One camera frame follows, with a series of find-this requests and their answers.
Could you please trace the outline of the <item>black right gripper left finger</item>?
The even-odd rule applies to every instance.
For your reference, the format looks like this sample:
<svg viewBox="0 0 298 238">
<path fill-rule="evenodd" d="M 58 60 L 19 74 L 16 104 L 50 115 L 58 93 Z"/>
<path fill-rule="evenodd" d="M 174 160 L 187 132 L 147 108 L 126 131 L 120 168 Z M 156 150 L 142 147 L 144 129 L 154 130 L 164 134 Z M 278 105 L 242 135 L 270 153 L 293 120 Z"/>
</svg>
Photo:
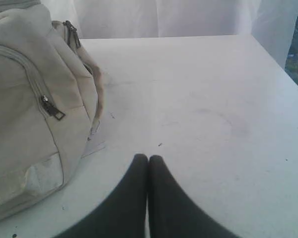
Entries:
<svg viewBox="0 0 298 238">
<path fill-rule="evenodd" d="M 144 238 L 148 158 L 136 154 L 109 196 L 59 238 Z"/>
</svg>

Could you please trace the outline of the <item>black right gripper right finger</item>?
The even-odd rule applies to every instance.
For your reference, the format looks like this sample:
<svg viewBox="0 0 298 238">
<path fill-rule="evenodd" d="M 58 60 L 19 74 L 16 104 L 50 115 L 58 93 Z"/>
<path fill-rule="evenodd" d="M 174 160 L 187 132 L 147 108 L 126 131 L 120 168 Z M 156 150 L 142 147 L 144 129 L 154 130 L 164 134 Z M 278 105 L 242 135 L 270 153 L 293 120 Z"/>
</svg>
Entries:
<svg viewBox="0 0 298 238">
<path fill-rule="evenodd" d="M 190 199 L 159 155 L 149 159 L 148 212 L 152 238 L 235 237 Z"/>
</svg>

